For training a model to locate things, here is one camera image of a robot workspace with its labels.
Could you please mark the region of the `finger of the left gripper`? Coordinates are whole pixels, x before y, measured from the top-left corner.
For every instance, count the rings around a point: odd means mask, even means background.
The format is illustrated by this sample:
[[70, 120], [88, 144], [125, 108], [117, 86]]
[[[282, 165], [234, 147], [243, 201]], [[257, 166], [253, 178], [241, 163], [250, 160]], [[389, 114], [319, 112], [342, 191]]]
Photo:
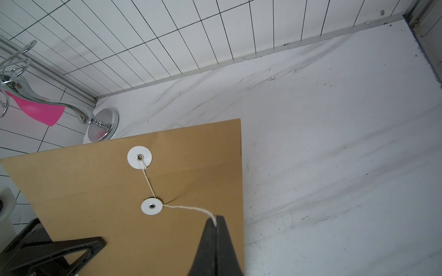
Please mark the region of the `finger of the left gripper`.
[[1, 275], [76, 276], [105, 246], [101, 237], [52, 241], [36, 218], [1, 252]]

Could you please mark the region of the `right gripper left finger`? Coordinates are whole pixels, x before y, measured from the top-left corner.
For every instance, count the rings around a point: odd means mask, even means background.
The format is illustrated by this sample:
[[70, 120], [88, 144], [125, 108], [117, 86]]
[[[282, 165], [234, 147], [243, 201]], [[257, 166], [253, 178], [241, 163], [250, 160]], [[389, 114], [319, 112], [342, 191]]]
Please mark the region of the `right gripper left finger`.
[[216, 226], [211, 218], [206, 221], [189, 276], [216, 276]]

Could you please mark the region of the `kraft file bag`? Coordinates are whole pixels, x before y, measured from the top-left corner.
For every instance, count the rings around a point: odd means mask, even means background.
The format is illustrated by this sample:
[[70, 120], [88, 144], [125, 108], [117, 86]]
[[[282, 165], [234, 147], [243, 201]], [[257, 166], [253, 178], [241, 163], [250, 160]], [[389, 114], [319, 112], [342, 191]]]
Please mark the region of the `kraft file bag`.
[[245, 264], [239, 119], [1, 160], [52, 240], [100, 236], [82, 276], [185, 276], [208, 215]]

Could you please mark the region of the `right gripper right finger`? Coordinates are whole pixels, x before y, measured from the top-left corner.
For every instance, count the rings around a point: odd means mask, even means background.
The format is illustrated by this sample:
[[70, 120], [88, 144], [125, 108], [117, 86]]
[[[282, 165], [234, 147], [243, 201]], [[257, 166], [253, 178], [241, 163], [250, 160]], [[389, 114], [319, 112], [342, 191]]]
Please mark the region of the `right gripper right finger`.
[[242, 276], [237, 255], [223, 216], [216, 217], [215, 227], [215, 275]]

